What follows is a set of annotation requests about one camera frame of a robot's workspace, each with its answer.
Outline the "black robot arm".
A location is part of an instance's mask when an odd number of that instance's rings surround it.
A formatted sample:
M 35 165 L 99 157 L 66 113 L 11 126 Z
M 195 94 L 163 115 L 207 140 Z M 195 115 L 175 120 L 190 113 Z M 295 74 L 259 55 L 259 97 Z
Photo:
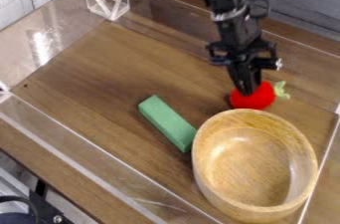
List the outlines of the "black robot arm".
M 244 96 L 251 96 L 258 90 L 262 71 L 282 68 L 276 44 L 262 38 L 259 20 L 267 17 L 270 10 L 256 14 L 251 5 L 255 1 L 204 0 L 220 37 L 218 42 L 206 46 L 210 61 L 227 67 L 235 87 Z

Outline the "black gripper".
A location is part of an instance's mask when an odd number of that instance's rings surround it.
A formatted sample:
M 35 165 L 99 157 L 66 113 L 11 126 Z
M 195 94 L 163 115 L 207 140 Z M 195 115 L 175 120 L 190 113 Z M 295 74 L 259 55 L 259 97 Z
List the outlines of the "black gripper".
M 260 70 L 282 68 L 276 44 L 262 38 L 259 21 L 264 17 L 266 14 L 252 14 L 250 10 L 211 15 L 220 39 L 206 47 L 210 60 L 218 66 L 227 66 L 235 87 L 244 96 L 251 96 L 262 83 Z

